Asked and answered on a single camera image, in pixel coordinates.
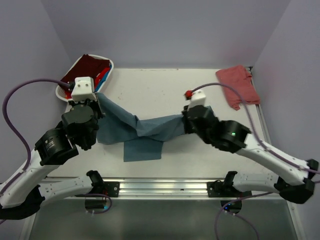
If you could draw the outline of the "blue t shirt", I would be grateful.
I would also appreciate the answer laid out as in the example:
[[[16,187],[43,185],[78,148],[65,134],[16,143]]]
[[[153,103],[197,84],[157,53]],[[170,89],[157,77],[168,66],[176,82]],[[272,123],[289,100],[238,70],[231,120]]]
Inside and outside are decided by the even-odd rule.
[[[102,93],[97,99],[105,117],[98,122],[96,139],[103,145],[123,143],[124,162],[159,160],[165,142],[195,132],[184,114],[141,120]]]

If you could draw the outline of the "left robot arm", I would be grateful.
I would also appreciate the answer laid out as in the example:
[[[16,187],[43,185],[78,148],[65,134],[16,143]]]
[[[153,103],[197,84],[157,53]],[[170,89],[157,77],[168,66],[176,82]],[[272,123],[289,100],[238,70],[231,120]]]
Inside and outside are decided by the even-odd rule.
[[[44,205],[73,196],[101,196],[105,183],[96,170],[85,176],[42,183],[49,173],[96,144],[98,121],[103,118],[98,100],[72,102],[55,128],[36,143],[25,164],[0,185],[1,220],[22,220]]]

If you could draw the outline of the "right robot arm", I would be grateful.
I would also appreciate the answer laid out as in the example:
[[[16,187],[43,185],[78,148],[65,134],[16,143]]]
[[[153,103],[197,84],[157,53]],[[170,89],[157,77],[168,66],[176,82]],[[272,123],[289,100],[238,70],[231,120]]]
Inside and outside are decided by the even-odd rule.
[[[283,199],[304,204],[315,191],[313,177],[319,168],[314,159],[301,160],[263,141],[234,120],[219,120],[210,107],[184,106],[183,123],[186,133],[195,133],[208,145],[250,159],[270,172],[240,173],[229,171],[223,181],[207,183],[209,197],[246,197],[252,191],[279,194]]]

